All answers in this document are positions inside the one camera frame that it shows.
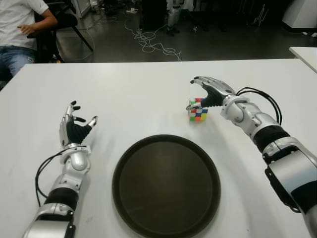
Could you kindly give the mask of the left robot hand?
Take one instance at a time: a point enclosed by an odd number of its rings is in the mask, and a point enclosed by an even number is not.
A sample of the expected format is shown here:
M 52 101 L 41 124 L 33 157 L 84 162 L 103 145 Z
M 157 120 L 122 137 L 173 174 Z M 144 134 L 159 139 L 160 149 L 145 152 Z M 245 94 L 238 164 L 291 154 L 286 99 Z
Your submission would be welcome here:
M 89 122 L 81 117 L 74 116 L 74 111 L 81 107 L 77 106 L 77 101 L 72 101 L 66 108 L 59 125 L 59 138 L 63 148 L 69 144 L 81 144 L 88 136 L 93 127 L 96 126 L 98 117 L 94 116 Z

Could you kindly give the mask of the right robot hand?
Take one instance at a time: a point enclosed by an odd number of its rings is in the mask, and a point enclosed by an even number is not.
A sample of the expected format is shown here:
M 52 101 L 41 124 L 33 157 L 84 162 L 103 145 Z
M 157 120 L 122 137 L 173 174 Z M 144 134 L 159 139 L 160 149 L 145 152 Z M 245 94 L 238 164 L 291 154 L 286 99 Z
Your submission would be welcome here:
M 235 91 L 225 82 L 207 76 L 195 76 L 191 84 L 198 84 L 207 92 L 207 96 L 200 102 L 188 105 L 186 110 L 198 108 L 221 107 L 229 95 L 235 95 Z

